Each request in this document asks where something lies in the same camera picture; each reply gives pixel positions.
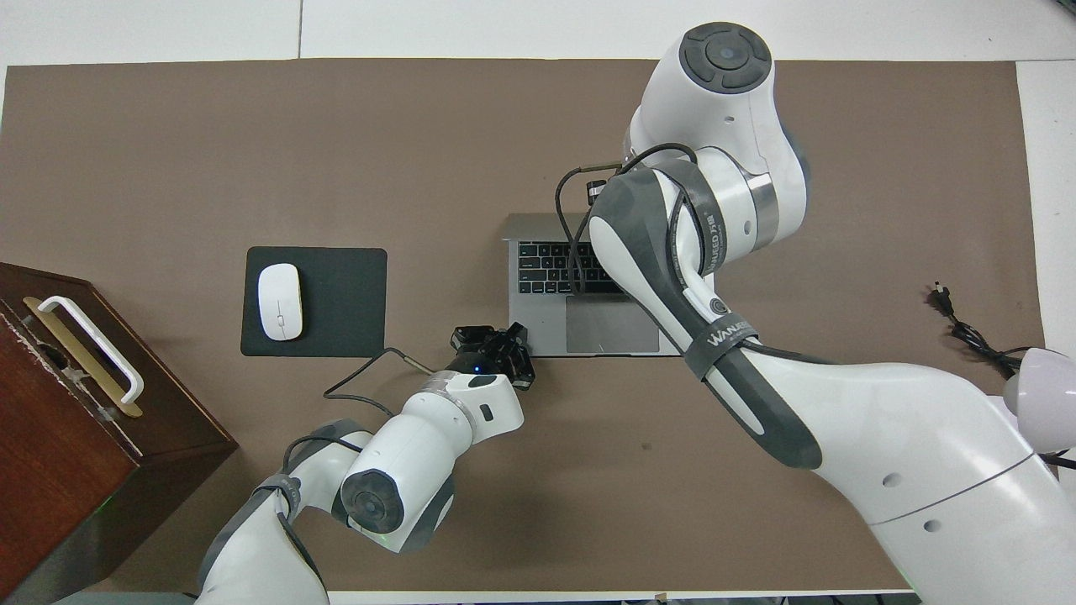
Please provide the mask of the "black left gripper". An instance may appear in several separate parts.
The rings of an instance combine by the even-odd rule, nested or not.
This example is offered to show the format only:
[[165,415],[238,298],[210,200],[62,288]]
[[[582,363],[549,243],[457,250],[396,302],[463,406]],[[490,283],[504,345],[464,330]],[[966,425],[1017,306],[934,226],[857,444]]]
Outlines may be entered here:
[[489,325],[457,326],[451,336],[455,356],[445,371],[473,375],[501,374],[516,390],[530,390],[535,371],[527,344],[527,328],[512,323],[506,336]]

